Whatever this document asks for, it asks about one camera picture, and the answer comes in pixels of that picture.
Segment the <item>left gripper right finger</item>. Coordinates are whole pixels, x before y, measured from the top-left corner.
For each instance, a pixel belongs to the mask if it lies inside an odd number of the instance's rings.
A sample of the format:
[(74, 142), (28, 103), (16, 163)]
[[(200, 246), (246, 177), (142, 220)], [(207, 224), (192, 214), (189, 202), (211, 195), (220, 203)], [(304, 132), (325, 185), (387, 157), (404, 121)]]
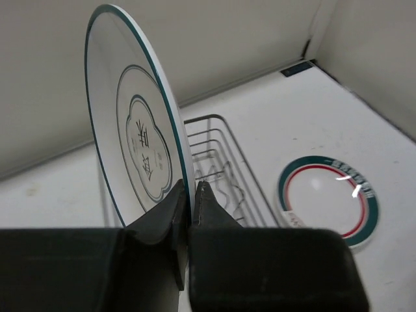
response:
[(369, 311), (349, 247), (327, 229), (243, 227), (198, 183), (189, 229), (193, 311)]

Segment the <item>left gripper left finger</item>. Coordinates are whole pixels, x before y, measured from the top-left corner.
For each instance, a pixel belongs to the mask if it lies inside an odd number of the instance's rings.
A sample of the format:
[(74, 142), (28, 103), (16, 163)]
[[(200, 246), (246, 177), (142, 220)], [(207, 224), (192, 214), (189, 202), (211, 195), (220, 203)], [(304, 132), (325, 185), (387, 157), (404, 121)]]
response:
[(1, 230), (2, 311), (177, 311), (185, 187), (125, 228)]

